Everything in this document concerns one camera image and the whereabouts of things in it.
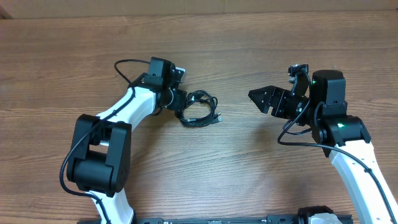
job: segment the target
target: table surface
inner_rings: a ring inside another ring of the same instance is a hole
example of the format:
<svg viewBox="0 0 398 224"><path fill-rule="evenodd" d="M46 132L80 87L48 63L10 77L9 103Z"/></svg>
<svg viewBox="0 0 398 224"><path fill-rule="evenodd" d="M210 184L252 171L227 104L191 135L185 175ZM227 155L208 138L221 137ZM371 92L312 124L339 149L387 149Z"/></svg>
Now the table surface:
<svg viewBox="0 0 398 224"><path fill-rule="evenodd" d="M77 117L124 95L113 63L151 56L186 68L181 87L216 96L224 121L184 128L166 110L140 123L125 186L138 217L263 217L310 205L355 215L322 150L277 144L286 120L248 98L267 85L291 88L287 69L296 63L344 73L348 114L366 124L398 197L396 11L3 20L0 54L1 223L98 216L91 200L61 189L59 168ZM147 65L120 69L135 78Z"/></svg>

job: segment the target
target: wood grain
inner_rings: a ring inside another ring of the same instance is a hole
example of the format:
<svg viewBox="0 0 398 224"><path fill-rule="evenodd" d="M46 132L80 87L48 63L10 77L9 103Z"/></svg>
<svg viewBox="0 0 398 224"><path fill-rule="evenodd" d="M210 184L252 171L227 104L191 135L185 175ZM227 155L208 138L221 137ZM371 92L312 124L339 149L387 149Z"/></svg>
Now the wood grain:
<svg viewBox="0 0 398 224"><path fill-rule="evenodd" d="M124 95L113 63L151 56L186 68L182 87L218 97L224 121L190 129L164 111L137 127L126 192L138 217L262 217L309 205L355 215L322 151L278 145L285 121L247 97L290 88L295 63L344 73L349 114L365 122L398 195L395 11L3 20L0 54L0 223L98 216L90 200L63 192L60 164L77 117ZM146 69L121 65L131 78Z"/></svg>
<svg viewBox="0 0 398 224"><path fill-rule="evenodd" d="M0 19L10 19L10 15L3 9L0 4Z"/></svg>
<svg viewBox="0 0 398 224"><path fill-rule="evenodd" d="M7 18L395 10L398 0L0 0Z"/></svg>

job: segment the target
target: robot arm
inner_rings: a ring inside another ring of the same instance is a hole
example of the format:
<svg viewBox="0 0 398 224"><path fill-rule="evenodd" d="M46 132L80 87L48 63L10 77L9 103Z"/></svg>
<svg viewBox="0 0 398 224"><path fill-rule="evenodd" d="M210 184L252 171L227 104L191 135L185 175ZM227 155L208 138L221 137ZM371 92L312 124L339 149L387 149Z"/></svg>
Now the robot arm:
<svg viewBox="0 0 398 224"><path fill-rule="evenodd" d="M322 147L325 156L331 159L343 179L360 222L396 223L394 217L398 217L397 202L377 165L371 137L358 117L346 114L346 82L343 73L336 70L316 71L309 85L308 65L294 65L289 68L289 76L289 82L293 84L291 91L267 86L249 92L250 99L261 112L268 113L272 107L271 115L275 117L296 120L300 126L309 125L312 137L317 142L280 143ZM305 96L307 88L310 88L309 98ZM357 161L341 152L331 151L330 148L333 147L348 152L363 162L371 169L376 180L373 180L370 173L364 172L364 167Z"/></svg>
<svg viewBox="0 0 398 224"><path fill-rule="evenodd" d="M183 82L185 70L167 60L152 57L148 72L141 76L143 80L130 86L124 97L110 109L97 116L81 115L73 134L72 147L96 124L102 122L89 138L84 138L77 145L69 157L67 178L76 183L79 190L95 195L102 201L111 223L130 224L134 216L124 191L130 170L131 132L157 108L182 110L187 97L186 91L178 89L178 85ZM125 107L116 115L103 121L125 103ZM107 153L90 150L90 145L99 144L108 146ZM93 201L101 220L91 223L106 224L103 209L95 199Z"/></svg>

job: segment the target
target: wire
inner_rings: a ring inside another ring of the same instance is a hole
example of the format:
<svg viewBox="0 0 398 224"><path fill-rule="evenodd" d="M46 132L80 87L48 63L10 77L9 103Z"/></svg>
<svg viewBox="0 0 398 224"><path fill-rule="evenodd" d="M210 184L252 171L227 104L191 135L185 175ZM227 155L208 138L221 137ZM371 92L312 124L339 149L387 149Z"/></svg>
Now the wire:
<svg viewBox="0 0 398 224"><path fill-rule="evenodd" d="M186 119L184 117L184 110L186 110L195 102L206 103L210 107L210 113L202 118ZM187 100L184 109L176 111L175 116L186 127L196 127L196 128L205 127L208 126L209 124L215 124L223 120L222 118L219 118L219 115L221 115L221 113L216 114L217 105L218 105L218 100L216 97L211 96L205 90L197 90L187 95Z"/></svg>
<svg viewBox="0 0 398 224"><path fill-rule="evenodd" d="M340 153L342 153L342 154L348 156L349 158L351 158L352 160L354 160L354 161L357 162L358 164L360 164L360 165L364 168L364 171L367 172L367 173L372 177L374 183L376 184L376 187L378 188L378 190L379 190L379 192L380 192L380 194L381 194L381 197L382 197L384 203L386 204L386 208L387 208L387 211L388 211L388 213L389 213L389 215L390 215L390 217L391 217L391 221L393 222L393 224L397 224L397 220L395 219L395 216L394 216L394 213L392 212L390 203L388 202L388 199L387 199L387 197L386 197L386 194L384 193L383 188L381 187L381 184L380 184L379 180L378 180L377 177L374 175L372 169L370 169L370 168L369 168L364 162L362 162L360 159L358 159L358 158L355 157L354 155L352 155L352 154L350 154L350 153L348 153L348 152L346 152L346 151L344 151L344 150L342 150L342 149L338 149L338 148L333 147L333 146L327 146L327 145L315 144L315 143L308 143L308 142L282 142L282 141L281 141L281 139L282 139L282 137L284 136L284 134L286 134L287 131L292 127L292 125L293 125L294 123L296 123L296 122L300 119L300 117L306 112L306 110L308 109L308 107L309 107L309 105L310 105L310 103L311 103L311 79L310 79L310 77L308 76L308 73L307 73L307 72L302 72L302 73L299 73L298 75L306 75L306 77L307 77L307 79L308 79L308 86L310 87L310 88L309 88L309 89L310 89L309 101L308 101L307 105L305 105L304 110L302 110L302 112L301 112L292 122L290 122L290 123L287 125L286 128L284 128L284 130L282 131L282 133L279 135L277 142L278 142L279 144L285 145L285 146L309 146L309 147L327 148L327 149L330 149L330 150L332 150L332 151L340 152ZM322 105L321 103L322 103L322 102L319 102L319 104L317 105L317 108L319 108L319 106ZM314 123L317 123L316 118L317 118L316 115L314 115Z"/></svg>
<svg viewBox="0 0 398 224"><path fill-rule="evenodd" d="M69 158L72 156L72 154L76 151L77 147L83 142L83 140L85 138L87 138L96 128L98 128L100 125L102 125L105 121L107 121L108 119L112 118L113 116L115 116L118 112L120 112L123 108L125 108L131 101L132 99L136 96L136 91L134 89L135 86L138 85L139 82L141 82L141 80L144 78L144 73L141 74L137 79L135 79L133 82L131 82L126 76L124 76L120 70L117 68L117 64L121 63L121 62L142 62L142 63L149 63L147 61L144 60L136 60L136 59L125 59L125 60L119 60L114 64L114 67L116 69L116 71L120 74L120 76L122 76L129 84L129 88L132 88L132 94L130 96L130 98L123 103L118 109L114 110L111 114L109 114L108 116L106 116L105 118L101 119L100 121L98 121L85 135L83 135L83 137L80 138L80 140L75 144L75 146L69 151L69 153L67 154L67 156L64 158L62 165L61 165L61 169L60 169L60 184L61 187L64 191L66 191L67 193L70 193L72 195L76 195L76 196L82 196L82 197L90 197L92 199L96 200L96 203L99 204L99 206L101 207L101 210L103 212L103 215L105 217L106 223L111 223L111 220L108 217L108 214L106 213L104 204L102 202L102 200L97 197L96 195L93 194L88 194L88 193L83 193L83 192L76 192L74 190L70 190L66 185L65 182L63 180L63 173L65 171L65 168L68 164L68 160Z"/></svg>
<svg viewBox="0 0 398 224"><path fill-rule="evenodd" d="M150 115L151 116L157 116L157 115L159 115L162 112L162 110L163 110L163 107L159 108L158 112L150 114Z"/></svg>
<svg viewBox="0 0 398 224"><path fill-rule="evenodd" d="M131 84L131 81L128 79L128 77L126 77L125 75L123 75L123 73L120 72L120 70L118 69L118 64L122 63L122 62L142 62L142 63L148 63L148 61L145 60L139 60L139 59L123 59L123 60L118 60L117 62L114 63L114 69L119 73L120 76L122 76L125 81L128 82L128 84Z"/></svg>
<svg viewBox="0 0 398 224"><path fill-rule="evenodd" d="M318 126L318 119L317 119L318 110L319 110L319 107L320 107L321 105L324 105L324 104L325 104L325 102L323 102L323 101L319 102L319 103L317 104L317 106L315 107L315 111L313 112L313 123L314 123L315 127L317 127L318 129L319 129L319 126Z"/></svg>
<svg viewBox="0 0 398 224"><path fill-rule="evenodd" d="M284 126L282 127L282 129L285 129L286 128L286 126L288 125L288 124L290 124L292 122L292 120L288 120L285 124L284 124ZM291 134L291 135L302 135L302 134L305 134L305 133L309 133L310 131L312 131L312 129L311 128L307 128L307 129L304 129L303 131L299 131L299 132L296 132L296 133L291 133L291 132L286 132L286 134Z"/></svg>

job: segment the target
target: black joint housing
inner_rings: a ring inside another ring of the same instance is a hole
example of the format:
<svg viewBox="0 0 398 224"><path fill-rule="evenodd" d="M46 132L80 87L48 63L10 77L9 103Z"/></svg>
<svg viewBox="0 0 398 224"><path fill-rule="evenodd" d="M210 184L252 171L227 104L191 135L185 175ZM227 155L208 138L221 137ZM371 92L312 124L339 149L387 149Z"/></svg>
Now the black joint housing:
<svg viewBox="0 0 398 224"><path fill-rule="evenodd" d="M157 57L149 62L148 72L139 86L157 93L156 107L166 107L169 110L182 110L185 105L186 91L179 90L185 72L177 69L174 63Z"/></svg>
<svg viewBox="0 0 398 224"><path fill-rule="evenodd" d="M323 144L341 147L345 146L346 141L364 140L371 142L371 136L365 127L365 124L359 117L348 115L343 118L324 119L322 121L322 130L326 136ZM323 148L326 157L329 157L330 149Z"/></svg>
<svg viewBox="0 0 398 224"><path fill-rule="evenodd" d="M312 75L312 106L322 105L322 118L346 116L347 102L346 80L343 72L337 70L319 70Z"/></svg>
<svg viewBox="0 0 398 224"><path fill-rule="evenodd" d="M72 147L100 119L83 114L76 122ZM90 145L109 141L108 152L90 150ZM105 121L94 130L90 137L84 138L68 160L67 178L76 183L79 190L105 193L112 197L120 192L130 171L131 124Z"/></svg>

